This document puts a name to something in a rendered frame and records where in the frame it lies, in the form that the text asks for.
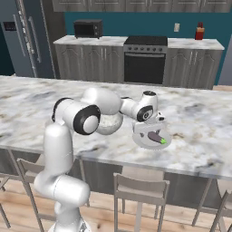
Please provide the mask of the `grey round plate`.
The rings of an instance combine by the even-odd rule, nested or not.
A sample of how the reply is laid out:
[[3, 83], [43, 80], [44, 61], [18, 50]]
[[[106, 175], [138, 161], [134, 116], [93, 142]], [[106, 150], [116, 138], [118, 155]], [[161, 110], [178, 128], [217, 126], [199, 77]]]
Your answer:
[[159, 134], [160, 137], [165, 139], [167, 142], [165, 144], [160, 144], [160, 143], [157, 143], [157, 142], [155, 142], [153, 140], [150, 140], [148, 138], [148, 133], [135, 134], [133, 132], [132, 138], [133, 138], [135, 143], [137, 143], [140, 147], [142, 147], [144, 149], [163, 150], [163, 149], [167, 148], [171, 143], [170, 135], [164, 129], [157, 130], [157, 131], [154, 131], [154, 132]]

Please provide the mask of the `black microwave oven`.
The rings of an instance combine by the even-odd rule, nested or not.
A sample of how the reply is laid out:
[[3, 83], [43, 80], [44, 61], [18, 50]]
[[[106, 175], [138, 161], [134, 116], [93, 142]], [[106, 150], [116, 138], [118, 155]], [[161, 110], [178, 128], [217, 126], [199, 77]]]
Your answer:
[[98, 38], [103, 37], [102, 19], [80, 19], [73, 22], [76, 38]]

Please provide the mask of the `white bowl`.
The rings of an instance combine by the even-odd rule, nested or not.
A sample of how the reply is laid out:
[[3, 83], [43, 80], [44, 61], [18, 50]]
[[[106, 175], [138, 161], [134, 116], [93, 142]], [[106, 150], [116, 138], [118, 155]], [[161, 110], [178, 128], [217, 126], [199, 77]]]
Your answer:
[[96, 130], [101, 135], [111, 135], [117, 131], [123, 122], [123, 116], [120, 113], [114, 115], [101, 115], [100, 124]]

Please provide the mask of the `grey cupboard run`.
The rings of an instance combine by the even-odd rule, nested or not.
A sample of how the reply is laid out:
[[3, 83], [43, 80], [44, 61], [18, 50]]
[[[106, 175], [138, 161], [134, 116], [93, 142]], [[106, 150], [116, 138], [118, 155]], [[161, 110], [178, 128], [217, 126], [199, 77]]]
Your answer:
[[121, 46], [57, 43], [55, 49], [63, 80], [124, 81], [124, 55]]
[[229, 13], [232, 0], [52, 0], [55, 12]]
[[163, 85], [212, 90], [222, 53], [212, 49], [169, 48]]

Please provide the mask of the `purple eggplant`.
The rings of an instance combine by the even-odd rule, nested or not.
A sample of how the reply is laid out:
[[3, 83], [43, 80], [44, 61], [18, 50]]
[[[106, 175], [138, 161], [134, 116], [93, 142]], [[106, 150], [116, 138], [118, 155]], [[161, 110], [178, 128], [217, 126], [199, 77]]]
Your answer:
[[157, 134], [157, 133], [154, 132], [154, 131], [150, 131], [150, 132], [148, 133], [148, 138], [149, 138], [150, 140], [153, 140], [153, 141], [155, 141], [155, 142], [157, 142], [157, 143], [160, 143], [160, 144], [165, 144], [165, 143], [167, 142], [165, 139], [163, 139], [162, 137], [160, 137], [160, 135]]

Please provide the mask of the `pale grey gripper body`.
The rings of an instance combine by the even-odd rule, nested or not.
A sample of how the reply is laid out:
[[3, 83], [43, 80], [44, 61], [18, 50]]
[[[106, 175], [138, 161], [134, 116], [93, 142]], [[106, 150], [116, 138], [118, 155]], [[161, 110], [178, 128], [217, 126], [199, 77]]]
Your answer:
[[152, 122], [133, 122], [132, 129], [135, 134], [148, 133], [150, 131], [158, 131], [164, 129], [166, 124], [163, 121], [152, 121]]

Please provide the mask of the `red bottle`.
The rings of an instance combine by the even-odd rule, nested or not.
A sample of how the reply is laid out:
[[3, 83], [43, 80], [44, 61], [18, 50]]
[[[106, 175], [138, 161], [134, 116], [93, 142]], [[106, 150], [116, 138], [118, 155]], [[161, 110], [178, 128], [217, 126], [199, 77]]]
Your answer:
[[202, 40], [204, 33], [205, 33], [205, 28], [203, 27], [203, 23], [198, 22], [198, 26], [197, 26], [196, 33], [195, 33], [195, 39]]

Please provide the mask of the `black and steel oven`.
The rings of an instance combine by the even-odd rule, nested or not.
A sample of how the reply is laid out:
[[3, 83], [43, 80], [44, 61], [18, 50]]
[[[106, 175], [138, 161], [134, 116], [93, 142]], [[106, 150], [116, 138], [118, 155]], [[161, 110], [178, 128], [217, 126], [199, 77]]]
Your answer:
[[123, 45], [124, 81], [163, 83], [168, 37], [131, 35]]

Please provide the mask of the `plain grey fridge door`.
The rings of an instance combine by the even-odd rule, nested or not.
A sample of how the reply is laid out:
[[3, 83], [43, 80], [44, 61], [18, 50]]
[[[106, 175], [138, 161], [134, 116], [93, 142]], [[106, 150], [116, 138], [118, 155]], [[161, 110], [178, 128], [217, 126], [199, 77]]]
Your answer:
[[[51, 57], [50, 44], [47, 38], [47, 32], [44, 24], [44, 15], [41, 0], [19, 0], [22, 11], [24, 13], [24, 21], [28, 41], [30, 44], [30, 52], [33, 57], [34, 71], [36, 78], [53, 78], [54, 69]], [[29, 16], [34, 20], [34, 27], [37, 34], [38, 43], [40, 46], [40, 53], [42, 62], [37, 61], [37, 52], [34, 43], [34, 35], [32, 27], [28, 21]]]

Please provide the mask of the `grey fridge door with dispenser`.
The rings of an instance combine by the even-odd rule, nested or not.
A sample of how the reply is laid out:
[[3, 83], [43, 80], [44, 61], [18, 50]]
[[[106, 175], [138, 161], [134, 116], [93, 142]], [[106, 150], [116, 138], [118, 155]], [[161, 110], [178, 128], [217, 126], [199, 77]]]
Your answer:
[[[25, 57], [17, 37], [13, 15], [16, 15], [19, 32], [22, 38]], [[6, 45], [17, 76], [30, 76], [32, 74], [29, 56], [26, 51], [24, 34], [15, 0], [0, 0], [0, 24], [3, 29]]]

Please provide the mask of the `grey lower cupboard run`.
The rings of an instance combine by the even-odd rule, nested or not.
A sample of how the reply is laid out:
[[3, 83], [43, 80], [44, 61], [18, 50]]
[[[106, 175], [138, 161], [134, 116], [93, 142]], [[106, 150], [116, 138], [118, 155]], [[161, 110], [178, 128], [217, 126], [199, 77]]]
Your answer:
[[163, 85], [212, 90], [222, 53], [212, 49], [169, 48]]
[[57, 43], [55, 49], [63, 80], [124, 81], [124, 55], [121, 46]]

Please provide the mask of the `grey upper cupboard run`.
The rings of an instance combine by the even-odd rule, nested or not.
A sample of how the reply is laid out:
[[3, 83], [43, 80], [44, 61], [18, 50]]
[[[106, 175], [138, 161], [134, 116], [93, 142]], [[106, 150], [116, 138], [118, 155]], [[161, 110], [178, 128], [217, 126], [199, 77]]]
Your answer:
[[232, 0], [52, 0], [55, 12], [229, 13]]

